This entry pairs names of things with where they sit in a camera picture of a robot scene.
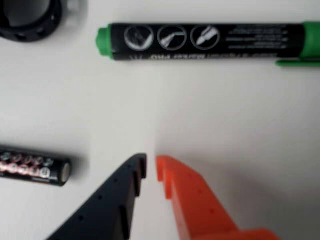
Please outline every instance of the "black marker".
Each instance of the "black marker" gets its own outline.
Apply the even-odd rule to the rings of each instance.
[[[320,22],[114,23],[99,29],[96,44],[114,60],[283,58],[279,66],[320,66]]]

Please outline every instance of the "black round object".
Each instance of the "black round object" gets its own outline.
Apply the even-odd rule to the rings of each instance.
[[[4,0],[0,0],[0,37],[29,43],[42,40],[51,35],[59,26],[62,19],[62,4],[60,0],[50,0],[45,14],[33,23],[23,26],[10,26],[10,21],[4,13]]]

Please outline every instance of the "aa battery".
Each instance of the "aa battery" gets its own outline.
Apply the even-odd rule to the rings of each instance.
[[[0,177],[63,186],[71,174],[66,157],[0,147]]]

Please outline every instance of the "orange plastic piece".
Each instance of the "orange plastic piece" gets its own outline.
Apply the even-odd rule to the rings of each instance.
[[[170,156],[157,156],[157,176],[172,199],[181,240],[279,240],[266,229],[240,231],[204,178]]]

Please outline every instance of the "white surface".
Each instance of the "white surface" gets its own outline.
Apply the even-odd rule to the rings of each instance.
[[[111,22],[316,21],[319,0],[94,0],[72,9],[47,40],[0,39],[0,143],[77,157],[62,188],[0,179],[0,239],[45,239],[137,152],[149,162],[132,240],[179,239],[155,154],[203,174],[241,228],[317,238],[320,69],[273,59],[114,62],[99,56],[95,37]]]

